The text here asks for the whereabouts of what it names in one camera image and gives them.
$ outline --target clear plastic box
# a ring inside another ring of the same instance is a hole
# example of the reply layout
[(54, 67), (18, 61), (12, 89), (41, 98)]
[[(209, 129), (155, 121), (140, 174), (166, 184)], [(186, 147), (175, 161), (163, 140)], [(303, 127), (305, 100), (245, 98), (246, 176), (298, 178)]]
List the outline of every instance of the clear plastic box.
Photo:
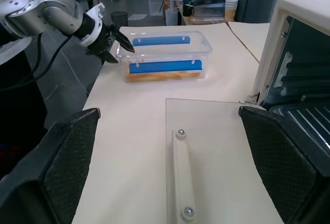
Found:
[(194, 16), (225, 16), (225, 3), (194, 6)]
[(116, 57), (127, 82), (204, 78), (212, 48), (198, 31), (126, 34), (135, 49), (120, 45)]

